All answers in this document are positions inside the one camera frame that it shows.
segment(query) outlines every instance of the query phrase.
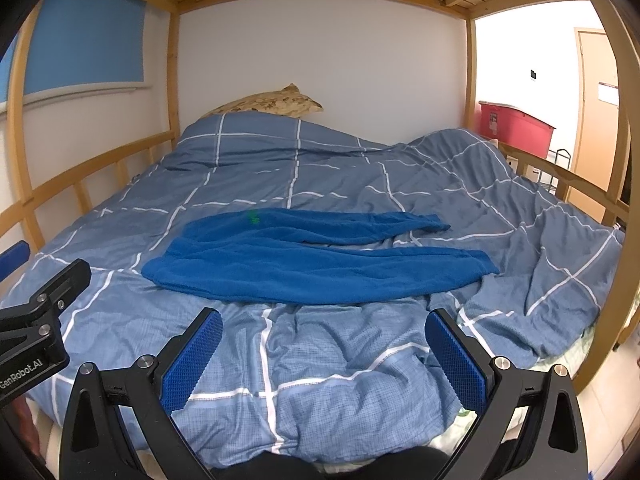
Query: red box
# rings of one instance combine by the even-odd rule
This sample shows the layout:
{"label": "red box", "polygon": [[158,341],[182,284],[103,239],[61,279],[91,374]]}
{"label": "red box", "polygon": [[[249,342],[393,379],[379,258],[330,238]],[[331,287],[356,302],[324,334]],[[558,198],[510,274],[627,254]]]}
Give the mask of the red box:
{"label": "red box", "polygon": [[480,135],[546,160],[555,128],[510,105],[480,102]]}

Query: doorway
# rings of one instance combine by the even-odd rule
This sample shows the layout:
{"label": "doorway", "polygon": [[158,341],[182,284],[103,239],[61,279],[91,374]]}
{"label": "doorway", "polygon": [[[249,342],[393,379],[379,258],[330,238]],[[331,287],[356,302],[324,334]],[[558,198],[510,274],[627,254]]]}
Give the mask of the doorway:
{"label": "doorway", "polygon": [[[609,187],[618,137],[618,70],[604,30],[575,29],[578,47],[580,102],[572,171],[601,189]],[[598,222],[604,207],[571,189],[568,202]]]}

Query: wooden bed rail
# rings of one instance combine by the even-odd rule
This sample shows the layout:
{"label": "wooden bed rail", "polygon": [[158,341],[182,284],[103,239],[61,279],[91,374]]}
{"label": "wooden bed rail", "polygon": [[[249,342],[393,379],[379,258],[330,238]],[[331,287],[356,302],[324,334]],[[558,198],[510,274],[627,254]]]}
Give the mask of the wooden bed rail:
{"label": "wooden bed rail", "polygon": [[569,193],[569,189],[573,187],[590,198],[593,198],[601,206],[604,206],[606,211],[609,211],[615,214],[617,218],[628,222],[629,206],[619,199],[614,202],[610,199],[607,195],[607,191],[604,189],[599,188],[588,180],[583,179],[581,176],[578,176],[565,168],[561,168],[544,158],[523,152],[522,150],[509,146],[508,144],[500,142],[498,144],[498,148],[504,156],[511,156],[518,160],[517,173],[519,175],[526,174],[528,166],[533,166],[534,168],[538,168],[540,171],[544,171],[544,173],[548,173],[552,177],[557,178],[559,180],[559,184],[558,189],[556,190],[556,198],[565,201],[567,194]]}
{"label": "wooden bed rail", "polygon": [[26,197],[25,200],[12,204],[0,213],[0,237],[13,226],[20,222],[25,222],[26,219],[30,217],[32,218],[32,222],[34,222],[34,225],[31,225],[30,228],[37,229],[42,242],[33,239],[28,241],[32,250],[39,250],[44,244],[44,237],[38,225],[38,220],[35,217],[35,210],[39,206],[63,192],[65,189],[73,187],[76,199],[78,200],[80,213],[88,213],[93,208],[93,205],[84,185],[84,179],[97,171],[113,165],[116,168],[118,184],[123,188],[129,182],[129,173],[126,166],[126,158],[128,156],[145,152],[146,160],[152,164],[155,161],[155,147],[164,142],[171,142],[174,138],[174,133],[168,131],[146,137],[145,139],[136,140],[135,142],[124,144],[101,155],[94,156],[94,158],[90,158],[47,180],[33,189],[31,195]]}

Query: blue fleece towel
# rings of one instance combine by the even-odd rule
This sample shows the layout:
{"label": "blue fleece towel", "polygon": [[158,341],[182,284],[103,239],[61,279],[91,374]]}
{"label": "blue fleece towel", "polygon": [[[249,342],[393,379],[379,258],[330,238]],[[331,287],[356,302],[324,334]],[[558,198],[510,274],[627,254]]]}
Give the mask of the blue fleece towel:
{"label": "blue fleece towel", "polygon": [[437,215],[262,208],[187,224],[142,275],[209,300],[337,304],[453,290],[498,273],[483,251],[439,247],[348,250],[323,244],[379,242],[449,229]]}

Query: pillow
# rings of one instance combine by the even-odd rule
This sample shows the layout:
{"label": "pillow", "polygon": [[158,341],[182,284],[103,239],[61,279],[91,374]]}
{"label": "pillow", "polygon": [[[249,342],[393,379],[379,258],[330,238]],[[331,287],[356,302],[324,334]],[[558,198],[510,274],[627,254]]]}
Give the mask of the pillow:
{"label": "pillow", "polygon": [[207,112],[201,119],[213,114],[245,112],[248,110],[299,118],[313,112],[322,112],[322,106],[308,96],[301,94],[298,87],[292,83],[276,92],[262,92],[261,94],[249,95],[237,101],[231,101]]}

